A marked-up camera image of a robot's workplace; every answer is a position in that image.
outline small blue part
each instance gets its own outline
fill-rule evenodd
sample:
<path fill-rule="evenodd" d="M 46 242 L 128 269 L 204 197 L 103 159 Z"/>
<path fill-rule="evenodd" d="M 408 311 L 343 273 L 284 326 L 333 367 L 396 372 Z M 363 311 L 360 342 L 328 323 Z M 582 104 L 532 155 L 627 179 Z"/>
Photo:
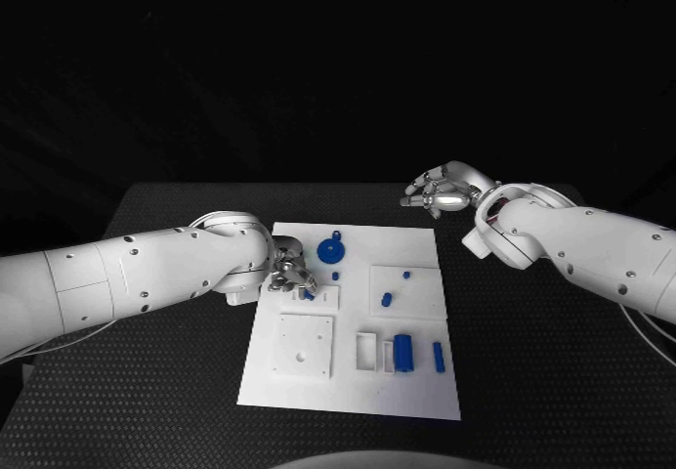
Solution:
<path fill-rule="evenodd" d="M 395 371 L 412 372 L 412 342 L 405 334 L 395 336 Z"/>
<path fill-rule="evenodd" d="M 436 372 L 445 373 L 447 367 L 444 366 L 444 352 L 441 350 L 441 343 L 435 342 L 432 344 L 432 347 L 434 347 L 434 363 L 436 365 Z"/>
<path fill-rule="evenodd" d="M 340 232 L 334 232 L 330 239 L 324 239 L 317 247 L 317 256 L 325 264 L 340 262 L 344 256 L 344 246 L 340 242 Z"/>
<path fill-rule="evenodd" d="M 386 293 L 383 295 L 383 301 L 380 302 L 380 304 L 387 308 L 392 304 L 392 293 Z"/>

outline black textured mat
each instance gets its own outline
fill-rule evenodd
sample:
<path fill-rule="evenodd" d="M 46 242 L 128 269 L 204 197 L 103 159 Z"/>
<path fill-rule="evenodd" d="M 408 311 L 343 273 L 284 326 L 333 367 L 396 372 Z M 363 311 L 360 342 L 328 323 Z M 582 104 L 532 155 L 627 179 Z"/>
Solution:
<path fill-rule="evenodd" d="M 618 307 L 546 260 L 517 271 L 475 259 L 461 245 L 472 212 L 435 222 L 399 207 L 403 186 L 138 185 L 105 237 L 186 226 L 214 210 L 248 211 L 269 229 L 434 228 L 462 421 L 238 406 L 256 306 L 210 293 L 43 356 L 0 434 L 1 467 L 266 468 L 374 448 L 514 468 L 676 465 L 676 369 Z"/>

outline black background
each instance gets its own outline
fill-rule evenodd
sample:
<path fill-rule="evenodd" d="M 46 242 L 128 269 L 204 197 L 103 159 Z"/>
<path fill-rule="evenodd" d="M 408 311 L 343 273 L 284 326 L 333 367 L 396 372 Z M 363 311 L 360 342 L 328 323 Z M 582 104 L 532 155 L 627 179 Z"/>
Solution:
<path fill-rule="evenodd" d="M 0 255 L 99 239 L 141 181 L 402 190 L 452 159 L 673 227 L 670 12 L 537 5 L 3 12 Z"/>

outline black table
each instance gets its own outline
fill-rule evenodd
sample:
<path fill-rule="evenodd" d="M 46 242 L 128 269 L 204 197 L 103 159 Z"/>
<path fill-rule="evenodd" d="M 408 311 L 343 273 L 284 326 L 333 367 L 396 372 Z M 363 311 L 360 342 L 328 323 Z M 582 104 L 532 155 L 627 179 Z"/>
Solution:
<path fill-rule="evenodd" d="M 405 449 L 506 467 L 673 467 L 676 369 L 617 305 L 461 245 L 472 212 L 434 221 L 400 184 L 142 184 L 105 237 L 214 210 L 274 221 L 434 228 L 461 422 L 238 406 L 255 304 L 210 293 L 44 355 L 0 434 L 1 467 L 265 468 L 314 454 Z M 576 202 L 570 187 L 555 186 Z M 70 340 L 82 332 L 59 339 Z"/>

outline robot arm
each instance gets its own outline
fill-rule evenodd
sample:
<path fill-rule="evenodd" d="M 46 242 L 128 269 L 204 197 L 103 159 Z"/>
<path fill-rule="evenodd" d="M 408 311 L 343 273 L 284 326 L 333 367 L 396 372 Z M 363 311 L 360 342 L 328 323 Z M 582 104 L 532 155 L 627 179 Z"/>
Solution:
<path fill-rule="evenodd" d="M 271 272 L 272 290 L 300 283 L 314 293 L 298 245 L 284 237 L 276 246 L 248 213 L 219 212 L 203 229 L 173 228 L 0 258 L 0 358 L 209 290 L 230 305 L 256 301 Z"/>
<path fill-rule="evenodd" d="M 516 269 L 550 259 L 576 286 L 676 322 L 676 234 L 667 228 L 578 207 L 537 184 L 503 186 L 457 161 L 439 168 L 408 186 L 400 205 L 423 206 L 438 218 L 441 210 L 471 204 L 475 228 L 461 242 L 478 258 L 493 252 Z M 418 188 L 423 194 L 410 196 Z"/>

